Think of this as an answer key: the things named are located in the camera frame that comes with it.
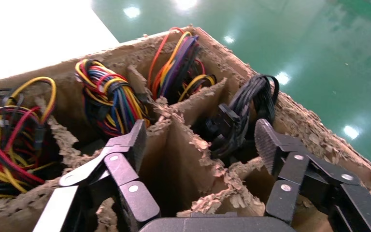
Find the cable bundle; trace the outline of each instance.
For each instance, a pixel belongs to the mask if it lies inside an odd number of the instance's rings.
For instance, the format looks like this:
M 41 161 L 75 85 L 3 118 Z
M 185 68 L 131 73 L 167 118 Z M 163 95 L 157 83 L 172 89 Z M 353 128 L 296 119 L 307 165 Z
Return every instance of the cable bundle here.
M 43 114 L 39 107 L 22 105 L 25 98 L 21 92 L 37 82 L 52 88 Z M 48 77 L 34 78 L 19 88 L 0 89 L 0 198 L 11 198 L 43 184 L 42 175 L 36 172 L 56 163 L 59 156 L 51 157 L 48 149 L 42 149 L 50 146 L 45 131 L 55 100 L 56 85 Z
M 75 70 L 84 84 L 86 117 L 103 139 L 129 133 L 137 119 L 146 119 L 149 126 L 147 108 L 123 76 L 97 60 L 81 60 Z
M 174 104 L 188 98 L 202 86 L 216 84 L 217 80 L 214 75 L 205 75 L 203 63 L 196 59 L 200 50 L 198 36 L 180 28 L 172 28 L 171 30 L 179 30 L 183 35 L 169 60 L 163 65 L 152 82 L 151 76 L 154 65 L 170 34 L 164 37 L 150 66 L 147 86 L 153 93 L 153 99 L 163 96 L 167 98 L 169 104 Z M 198 65 L 201 66 L 201 75 L 198 75 Z
M 268 78 L 274 82 L 273 94 Z M 226 158 L 247 143 L 247 140 L 253 139 L 255 122 L 250 124 L 249 120 L 252 102 L 257 113 L 255 121 L 264 118 L 273 122 L 278 91 L 279 83 L 275 77 L 256 75 L 238 90 L 229 105 L 219 105 L 220 111 L 214 120 L 204 120 L 203 125 L 197 123 L 194 126 L 196 133 L 212 142 L 212 158 Z

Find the screw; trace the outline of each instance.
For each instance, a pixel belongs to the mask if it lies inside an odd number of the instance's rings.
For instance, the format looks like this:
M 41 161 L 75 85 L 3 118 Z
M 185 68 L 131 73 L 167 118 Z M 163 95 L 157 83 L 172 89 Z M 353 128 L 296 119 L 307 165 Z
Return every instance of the screw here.
M 351 175 L 348 175 L 348 174 L 342 174 L 341 176 L 342 176 L 342 178 L 345 179 L 345 180 L 353 180 L 353 176 L 351 176 Z
M 287 192 L 291 191 L 291 186 L 289 185 L 281 185 L 281 188 L 282 190 L 287 191 Z
M 119 156 L 112 156 L 109 158 L 110 161 L 115 161 L 117 158 L 119 158 Z
M 129 192 L 137 192 L 139 190 L 139 187 L 137 185 L 132 185 L 128 188 Z
M 65 177 L 65 180 L 64 181 L 66 183 L 73 182 L 74 181 L 74 176 L 73 175 L 69 175 L 69 176 Z
M 300 155 L 295 155 L 294 158 L 296 158 L 297 160 L 303 160 L 303 156 Z

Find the cardboard compartment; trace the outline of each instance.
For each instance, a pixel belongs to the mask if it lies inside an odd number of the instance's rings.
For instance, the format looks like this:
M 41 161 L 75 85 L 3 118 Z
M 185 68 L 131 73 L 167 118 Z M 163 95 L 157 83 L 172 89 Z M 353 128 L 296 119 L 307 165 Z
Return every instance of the cardboard compartment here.
M 130 62 L 121 64 L 115 63 L 115 59 L 110 59 L 104 64 L 118 74 L 125 76 L 132 85 L 135 93 L 141 101 L 145 101 L 148 107 L 150 118 L 153 125 L 147 130 L 147 142 L 145 144 L 144 165 L 139 173 L 145 183 L 149 183 L 149 179 L 153 178 L 152 173 L 154 169 L 161 162 L 163 148 L 166 144 L 166 137 L 168 128 L 171 124 L 169 118 L 161 116 L 164 108 L 163 103 L 154 102 L 145 88 L 146 79 L 136 70 L 136 66 Z M 92 130 L 91 126 L 87 124 L 82 106 L 82 84 L 77 82 L 74 77 L 73 63 L 78 62 L 78 59 L 67 63 L 67 68 L 62 69 L 62 65 L 58 65 L 57 69 L 48 71 L 43 69 L 41 71 L 33 71 L 25 75 L 11 77 L 11 82 L 0 81 L 0 88 L 2 87 L 16 87 L 23 82 L 35 76 L 49 76 L 55 80 L 57 85 L 57 105 L 53 116 L 48 120 L 48 124 L 52 129 L 52 136 L 55 138 L 60 151 L 59 154 L 63 156 L 63 163 L 66 169 L 63 173 L 77 168 L 84 163 L 90 161 L 92 158 L 100 153 L 100 150 L 94 154 L 82 155 L 82 150 L 96 150 L 99 147 L 85 147 L 93 141 L 97 141 L 99 136 Z M 23 92 L 27 101 L 25 105 L 36 105 L 45 107 L 45 101 L 48 90 L 45 85 L 36 84 Z M 58 187 L 58 178 L 49 180 L 45 184 L 34 188 L 33 190 L 19 195 L 12 200 L 0 200 L 0 231 L 32 231 L 34 225 L 41 212 L 43 211 L 47 201 L 50 198 L 53 190 Z M 102 206 L 100 214 L 100 228 L 102 223 L 111 223 L 109 220 L 104 221 L 103 218 L 110 218 L 110 215 L 105 212 L 112 212 L 105 202 Z
M 147 89 L 150 63 L 167 32 L 121 44 L 119 47 L 86 58 L 97 59 L 125 76 L 141 100 L 146 101 L 153 125 L 147 129 L 147 142 L 140 178 L 159 204 L 164 217 L 189 217 L 192 212 L 206 214 L 238 212 L 239 216 L 262 216 L 274 179 L 263 167 L 261 158 L 235 163 L 228 169 L 220 160 L 210 159 L 209 143 L 190 129 L 200 117 L 214 116 L 219 103 L 228 103 L 238 88 L 255 71 L 240 61 L 200 28 L 184 28 L 199 35 L 198 58 L 207 73 L 218 83 L 204 87 L 189 99 L 168 106 L 165 99 L 151 98 Z M 163 48 L 152 77 L 173 51 L 179 33 L 173 33 Z M 51 127 L 68 172 L 99 154 L 82 155 L 78 149 L 99 137 L 86 123 L 82 110 L 82 85 L 74 77 L 74 66 L 81 58 L 0 80 L 0 87 L 16 87 L 37 76 L 48 76 L 58 87 L 57 107 Z M 45 86 L 35 85 L 25 95 L 28 99 L 47 94 Z M 345 140 L 320 122 L 315 113 L 304 109 L 288 95 L 280 93 L 274 127 L 278 132 L 300 138 L 318 157 L 354 173 L 371 189 L 371 163 Z M 32 231 L 57 179 L 47 181 L 13 200 L 0 200 L 0 231 Z M 299 231 L 329 231 L 326 215 L 306 202 L 298 201 L 293 226 Z M 99 229 L 115 231 L 116 217 L 106 200 L 98 211 Z

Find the black connector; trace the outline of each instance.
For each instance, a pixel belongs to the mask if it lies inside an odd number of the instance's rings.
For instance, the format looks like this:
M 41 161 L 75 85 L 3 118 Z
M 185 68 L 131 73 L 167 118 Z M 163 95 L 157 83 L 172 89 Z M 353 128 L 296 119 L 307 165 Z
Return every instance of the black connector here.
M 228 138 L 233 130 L 241 124 L 240 117 L 232 111 L 226 104 L 218 106 L 219 112 L 215 118 L 220 134 Z
M 35 148 L 35 151 L 39 151 L 42 149 L 42 143 L 43 143 L 45 133 L 46 133 L 46 129 L 41 126 L 38 126 L 35 129 L 35 142 L 33 144 L 33 148 Z

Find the green floor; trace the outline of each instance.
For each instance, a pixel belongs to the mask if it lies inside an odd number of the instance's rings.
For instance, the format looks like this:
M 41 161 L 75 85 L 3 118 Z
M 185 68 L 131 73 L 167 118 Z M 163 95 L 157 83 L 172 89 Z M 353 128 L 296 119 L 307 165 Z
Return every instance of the green floor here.
M 93 0 L 124 42 L 202 27 L 371 160 L 371 0 Z

